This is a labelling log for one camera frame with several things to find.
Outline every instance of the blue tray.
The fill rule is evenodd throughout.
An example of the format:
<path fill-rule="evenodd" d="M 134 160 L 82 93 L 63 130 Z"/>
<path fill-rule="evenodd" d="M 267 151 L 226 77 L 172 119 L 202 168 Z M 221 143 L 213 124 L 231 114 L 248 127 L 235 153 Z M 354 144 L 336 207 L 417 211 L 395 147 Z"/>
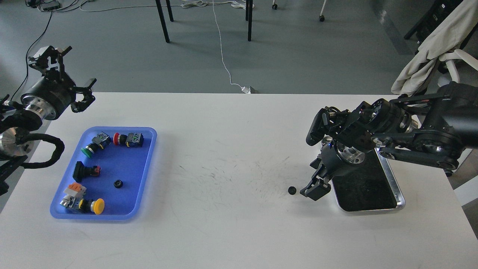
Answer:
<path fill-rule="evenodd" d="M 103 150 L 98 150 L 92 158 L 87 158 L 81 148 L 90 144 L 91 139 L 98 133 L 105 132 L 111 139 L 118 132 L 139 132 L 144 136 L 143 147 L 115 146 L 113 142 Z M 57 219 L 80 219 L 80 220 L 127 220 L 138 211 L 144 184 L 148 176 L 151 156 L 156 143 L 157 133 L 149 127 L 111 127 L 95 126 L 86 130 L 80 138 L 65 174 L 56 190 L 50 214 Z M 69 184 L 75 182 L 73 170 L 77 161 L 82 161 L 87 167 L 99 165 L 101 174 L 98 177 L 83 178 L 80 184 L 86 187 L 86 199 L 105 200 L 105 209 L 102 214 L 74 213 L 60 205 L 65 194 L 63 191 Z M 116 180 L 123 181 L 123 187 L 116 189 L 113 183 Z"/>

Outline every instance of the black cable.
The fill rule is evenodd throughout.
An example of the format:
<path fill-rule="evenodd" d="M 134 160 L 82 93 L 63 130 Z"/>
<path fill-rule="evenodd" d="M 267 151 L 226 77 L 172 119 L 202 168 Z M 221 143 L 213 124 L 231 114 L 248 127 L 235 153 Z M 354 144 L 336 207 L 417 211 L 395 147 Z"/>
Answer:
<path fill-rule="evenodd" d="M 20 90 L 20 88 L 23 86 L 25 81 L 27 81 L 27 79 L 28 79 L 28 53 L 29 53 L 30 49 L 33 47 L 33 45 L 35 45 L 35 43 L 37 43 L 38 40 L 40 40 L 40 38 L 42 38 L 43 35 L 45 34 L 46 29 L 48 29 L 48 26 L 50 25 L 50 21 L 52 20 L 52 16 L 53 16 L 53 12 L 50 13 L 50 18 L 48 19 L 48 23 L 46 24 L 46 27 L 45 27 L 45 30 L 43 30 L 43 33 L 30 45 L 30 47 L 28 47 L 27 53 L 25 54 L 25 64 L 27 66 L 27 75 L 25 76 L 25 79 L 22 81 L 22 83 L 20 84 L 18 89 L 12 94 L 12 96 L 10 98 L 10 101 L 13 100 L 13 97 L 15 96 L 15 94 L 18 92 L 18 90 Z"/>
<path fill-rule="evenodd" d="M 22 163 L 22 166 L 25 169 L 38 169 L 38 168 L 45 168 L 52 166 L 56 163 L 59 159 L 63 151 L 65 150 L 65 145 L 63 141 L 60 140 L 58 137 L 54 137 L 52 135 L 47 134 L 27 134 L 23 139 L 22 143 L 34 140 L 43 140 L 45 142 L 51 143 L 55 145 L 55 150 L 52 153 L 51 159 L 43 163 Z"/>

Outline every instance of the white table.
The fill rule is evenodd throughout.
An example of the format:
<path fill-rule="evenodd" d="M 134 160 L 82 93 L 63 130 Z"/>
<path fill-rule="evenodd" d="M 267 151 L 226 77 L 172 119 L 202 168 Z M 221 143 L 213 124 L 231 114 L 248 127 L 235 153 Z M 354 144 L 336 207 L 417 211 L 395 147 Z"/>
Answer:
<path fill-rule="evenodd" d="M 0 268 L 477 268 L 478 241 L 443 172 L 391 162 L 406 206 L 350 215 L 305 186 L 319 151 L 305 143 L 317 111 L 366 95 L 96 93 L 48 134 L 66 145 L 27 170 L 0 214 Z M 57 220 L 52 197 L 91 126 L 158 132 L 140 211 L 127 222 Z M 40 143 L 32 161 L 53 147 Z"/>

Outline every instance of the white cable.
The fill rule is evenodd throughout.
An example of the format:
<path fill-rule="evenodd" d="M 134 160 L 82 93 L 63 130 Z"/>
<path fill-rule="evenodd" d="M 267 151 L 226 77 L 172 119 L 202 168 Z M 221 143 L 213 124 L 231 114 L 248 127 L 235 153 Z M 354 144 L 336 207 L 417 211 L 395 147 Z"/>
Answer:
<path fill-rule="evenodd" d="M 231 85 L 237 85 L 239 87 L 241 87 L 241 90 L 243 89 L 243 87 L 237 83 L 232 83 L 232 78 L 231 78 L 231 73 L 229 72 L 228 68 L 226 67 L 226 64 L 224 63 L 224 55 L 222 53 L 222 38 L 221 38 L 221 30 L 219 29 L 219 24 L 217 23 L 217 17 L 216 17 L 216 11 L 214 10 L 214 0 L 212 0 L 212 12 L 214 13 L 214 20 L 216 20 L 216 26 L 217 26 L 217 31 L 219 32 L 219 44 L 221 46 L 221 60 L 222 60 L 222 64 L 224 65 L 224 68 L 226 69 L 226 71 L 228 72 L 229 74 L 229 83 Z"/>

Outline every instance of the gray floor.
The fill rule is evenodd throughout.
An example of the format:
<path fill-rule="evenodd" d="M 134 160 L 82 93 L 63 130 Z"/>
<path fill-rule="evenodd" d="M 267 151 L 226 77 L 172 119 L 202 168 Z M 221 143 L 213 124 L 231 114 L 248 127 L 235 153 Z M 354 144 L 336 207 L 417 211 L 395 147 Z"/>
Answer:
<path fill-rule="evenodd" d="M 247 42 L 244 10 L 230 5 L 215 10 L 234 83 L 251 85 L 260 93 L 389 94 L 418 48 L 415 37 L 405 41 L 402 36 L 432 2 L 330 0 L 326 21 L 319 22 L 322 0 L 278 0 L 278 10 L 271 9 L 270 0 L 257 0 L 252 42 Z M 152 4 L 152 0 L 96 0 L 83 8 Z M 71 45 L 65 68 L 78 85 L 96 77 L 94 91 L 240 93 L 239 87 L 229 85 L 222 66 L 212 7 L 173 7 L 173 14 L 175 22 L 167 21 L 172 40 L 167 44 L 155 7 L 54 13 L 30 55 L 47 45 Z M 23 80 L 25 52 L 48 17 L 25 7 L 23 1 L 0 0 L 0 95 L 11 94 Z M 34 70 L 30 74 L 23 89 L 40 77 Z M 437 88 L 435 81 L 430 92 Z M 18 178 L 12 177 L 10 183 Z M 469 206 L 467 211 L 476 213 L 477 208 Z"/>

